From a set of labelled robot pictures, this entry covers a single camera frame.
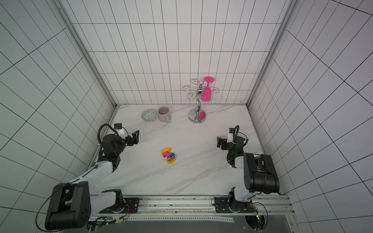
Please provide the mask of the yellow curved lego brick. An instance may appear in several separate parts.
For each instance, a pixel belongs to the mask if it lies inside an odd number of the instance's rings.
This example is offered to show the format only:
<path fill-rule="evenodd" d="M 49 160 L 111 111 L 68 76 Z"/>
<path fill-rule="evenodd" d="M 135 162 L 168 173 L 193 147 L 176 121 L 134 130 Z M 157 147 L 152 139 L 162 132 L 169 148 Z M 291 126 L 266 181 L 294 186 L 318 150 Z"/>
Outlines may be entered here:
<path fill-rule="evenodd" d="M 165 148 L 165 149 L 162 151 L 162 154 L 164 154 L 164 153 L 169 153 L 170 151 L 171 151 L 170 148 Z"/>

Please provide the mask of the pink square lego brick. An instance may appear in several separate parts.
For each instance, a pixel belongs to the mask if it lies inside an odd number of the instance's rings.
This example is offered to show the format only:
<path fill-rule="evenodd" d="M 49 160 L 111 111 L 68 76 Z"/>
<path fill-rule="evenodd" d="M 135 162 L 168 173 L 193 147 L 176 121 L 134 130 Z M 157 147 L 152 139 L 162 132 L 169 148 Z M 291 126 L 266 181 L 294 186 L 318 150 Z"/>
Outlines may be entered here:
<path fill-rule="evenodd" d="M 172 155 L 171 149 L 170 148 L 165 148 L 162 151 L 162 155 L 163 155 L 164 158 L 169 158 Z"/>

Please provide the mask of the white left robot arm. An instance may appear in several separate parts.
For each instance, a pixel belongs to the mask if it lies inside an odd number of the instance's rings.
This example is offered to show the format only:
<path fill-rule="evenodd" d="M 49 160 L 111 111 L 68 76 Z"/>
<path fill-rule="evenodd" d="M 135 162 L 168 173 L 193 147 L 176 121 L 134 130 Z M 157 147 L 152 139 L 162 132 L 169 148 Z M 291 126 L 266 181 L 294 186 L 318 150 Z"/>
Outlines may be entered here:
<path fill-rule="evenodd" d="M 125 129 L 114 128 L 112 132 L 98 138 L 100 150 L 92 168 L 78 178 L 53 188 L 44 231 L 59 232 L 89 225 L 114 224 L 130 215 L 131 206 L 120 189 L 91 194 L 100 181 L 118 168 L 124 149 L 139 143 L 139 131 L 128 135 Z"/>

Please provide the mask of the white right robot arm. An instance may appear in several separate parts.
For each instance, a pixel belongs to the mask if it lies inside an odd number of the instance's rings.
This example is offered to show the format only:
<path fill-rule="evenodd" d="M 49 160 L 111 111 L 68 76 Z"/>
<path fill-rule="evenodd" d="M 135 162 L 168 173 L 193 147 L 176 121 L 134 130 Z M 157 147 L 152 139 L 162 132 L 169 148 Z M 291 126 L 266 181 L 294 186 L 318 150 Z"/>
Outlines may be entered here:
<path fill-rule="evenodd" d="M 217 147 L 227 151 L 227 163 L 243 170 L 244 187 L 233 187 L 228 193 L 223 211 L 232 213 L 254 212 L 251 199 L 258 194 L 277 193 L 279 178 L 272 158 L 266 154 L 244 152 L 248 139 L 240 136 L 217 137 Z"/>

